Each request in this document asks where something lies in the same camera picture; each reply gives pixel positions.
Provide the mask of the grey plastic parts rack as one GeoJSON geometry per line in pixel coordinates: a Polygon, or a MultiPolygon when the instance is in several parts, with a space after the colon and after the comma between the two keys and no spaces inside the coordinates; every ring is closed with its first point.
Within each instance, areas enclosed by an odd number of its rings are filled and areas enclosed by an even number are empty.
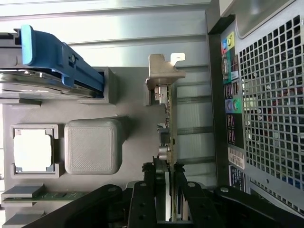
{"type": "Polygon", "coordinates": [[[93,191],[105,184],[124,187],[130,181],[143,178],[142,164],[151,161],[159,145],[157,124],[164,122],[164,107],[159,104],[145,106],[147,87],[145,67],[116,67],[111,70],[118,92],[115,104],[103,102],[80,103],[76,100],[45,100],[40,105],[6,104],[4,118],[5,187],[25,182],[10,174],[13,163],[13,124],[58,124],[60,138],[55,142],[55,160],[60,163],[61,176],[46,179],[44,185],[53,191],[93,191]],[[64,126],[72,120],[127,116],[129,136],[123,143],[123,163],[112,175],[71,175],[65,170],[64,126]]]}

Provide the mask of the green RAM stick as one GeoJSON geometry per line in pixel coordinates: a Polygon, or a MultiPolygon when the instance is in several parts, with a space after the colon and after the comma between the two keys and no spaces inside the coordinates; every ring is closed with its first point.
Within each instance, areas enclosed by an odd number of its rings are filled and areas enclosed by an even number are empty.
{"type": "Polygon", "coordinates": [[[34,197],[8,197],[3,199],[3,202],[39,202],[39,201],[73,201],[76,200],[88,192],[70,191],[70,192],[40,192],[34,197]]]}

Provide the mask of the silver CPU chip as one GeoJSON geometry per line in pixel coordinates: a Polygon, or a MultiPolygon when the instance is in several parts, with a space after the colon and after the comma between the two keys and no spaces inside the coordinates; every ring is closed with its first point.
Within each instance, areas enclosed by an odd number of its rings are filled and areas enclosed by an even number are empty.
{"type": "Polygon", "coordinates": [[[14,164],[22,172],[45,172],[52,165],[52,138],[42,129],[22,129],[14,137],[14,164]]]}

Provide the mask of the silver hard disk drive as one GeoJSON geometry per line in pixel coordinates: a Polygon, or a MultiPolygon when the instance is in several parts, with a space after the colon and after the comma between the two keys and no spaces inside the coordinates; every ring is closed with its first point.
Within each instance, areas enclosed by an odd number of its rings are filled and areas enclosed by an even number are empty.
{"type": "Polygon", "coordinates": [[[78,100],[101,95],[98,91],[78,84],[68,87],[61,79],[42,71],[0,69],[0,98],[3,99],[78,100]]]}

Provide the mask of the black open PC case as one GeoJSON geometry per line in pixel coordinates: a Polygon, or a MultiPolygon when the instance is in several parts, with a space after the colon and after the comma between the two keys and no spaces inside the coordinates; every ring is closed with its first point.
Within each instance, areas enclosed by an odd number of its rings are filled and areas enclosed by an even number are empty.
{"type": "Polygon", "coordinates": [[[304,0],[211,0],[218,184],[304,218],[304,0]]]}

